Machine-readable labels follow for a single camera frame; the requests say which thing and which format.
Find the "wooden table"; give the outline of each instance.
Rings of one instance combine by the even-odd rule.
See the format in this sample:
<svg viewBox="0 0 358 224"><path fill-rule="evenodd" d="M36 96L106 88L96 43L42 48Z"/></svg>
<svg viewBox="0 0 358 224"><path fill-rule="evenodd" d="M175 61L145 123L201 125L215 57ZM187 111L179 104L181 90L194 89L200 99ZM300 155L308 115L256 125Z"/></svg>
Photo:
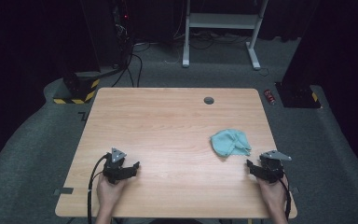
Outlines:
<svg viewBox="0 0 358 224"><path fill-rule="evenodd" d="M204 103L213 97L214 103ZM210 137L225 129L246 133L252 154L221 158ZM255 177L245 161L259 165L275 149L259 94L252 89L99 89L56 207L60 217L87 216L91 171L112 147L139 161L113 217L268 217ZM103 162L98 171L103 169ZM92 214L99 208L97 179ZM293 202L290 217L297 213Z"/></svg>

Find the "wrist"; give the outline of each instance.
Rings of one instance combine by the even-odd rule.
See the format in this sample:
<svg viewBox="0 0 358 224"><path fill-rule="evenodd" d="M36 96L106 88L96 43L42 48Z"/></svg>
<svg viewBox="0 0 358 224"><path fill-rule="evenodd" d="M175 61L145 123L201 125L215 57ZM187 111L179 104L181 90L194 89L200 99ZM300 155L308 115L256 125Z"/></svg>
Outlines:
<svg viewBox="0 0 358 224"><path fill-rule="evenodd" d="M96 220L96 224L105 224L110 223L110 220L112 218L112 208L106 207L106 206L100 206L100 209L98 210L98 216Z"/></svg>
<svg viewBox="0 0 358 224"><path fill-rule="evenodd" d="M286 214L282 206L269 204L268 212L274 224L287 224Z"/></svg>

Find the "human hand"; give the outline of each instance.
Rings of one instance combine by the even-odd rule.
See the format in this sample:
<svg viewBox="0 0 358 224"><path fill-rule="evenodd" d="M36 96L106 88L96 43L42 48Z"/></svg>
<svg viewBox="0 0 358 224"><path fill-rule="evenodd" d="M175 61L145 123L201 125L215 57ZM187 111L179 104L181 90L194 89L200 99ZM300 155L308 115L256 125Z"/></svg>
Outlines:
<svg viewBox="0 0 358 224"><path fill-rule="evenodd" d="M275 224L287 223L284 213L284 205L286 203L286 189L280 181L270 184L268 181L257 178L260 185L261 195L267 205L269 214ZM286 176L282 178L282 182L287 188L288 181Z"/></svg>
<svg viewBox="0 0 358 224"><path fill-rule="evenodd" d="M106 176L99 176L97 194L100 203L100 210L98 211L96 223L110 223L113 208L120 198L126 183L127 179L124 179L120 180L118 184L113 185L109 183Z"/></svg>

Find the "white metal frame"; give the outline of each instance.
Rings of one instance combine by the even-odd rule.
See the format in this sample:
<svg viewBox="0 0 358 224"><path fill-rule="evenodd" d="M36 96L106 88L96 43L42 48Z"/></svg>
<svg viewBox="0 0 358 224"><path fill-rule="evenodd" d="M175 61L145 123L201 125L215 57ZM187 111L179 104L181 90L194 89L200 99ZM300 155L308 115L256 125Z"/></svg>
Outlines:
<svg viewBox="0 0 358 224"><path fill-rule="evenodd" d="M183 50L183 67L190 66L190 49L189 37L190 27L202 28L228 28L228 29L248 29L254 30L251 42L246 42L246 48L252 61L254 70L261 68L255 55L255 41L260 30L264 13L269 0L263 0L261 9L257 15L241 15L241 14L210 14L210 13L190 13L190 0L187 0L186 9L186 37Z"/></svg>

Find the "light blue cloth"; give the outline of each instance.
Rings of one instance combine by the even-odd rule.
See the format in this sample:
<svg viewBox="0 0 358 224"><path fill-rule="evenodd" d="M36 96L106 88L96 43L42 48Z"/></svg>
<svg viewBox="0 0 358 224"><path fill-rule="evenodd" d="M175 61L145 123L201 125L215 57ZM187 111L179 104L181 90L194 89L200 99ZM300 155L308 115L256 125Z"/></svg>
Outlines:
<svg viewBox="0 0 358 224"><path fill-rule="evenodd" d="M252 149L245 133L235 129L225 129L211 137L214 151L221 157L229 155L249 156Z"/></svg>

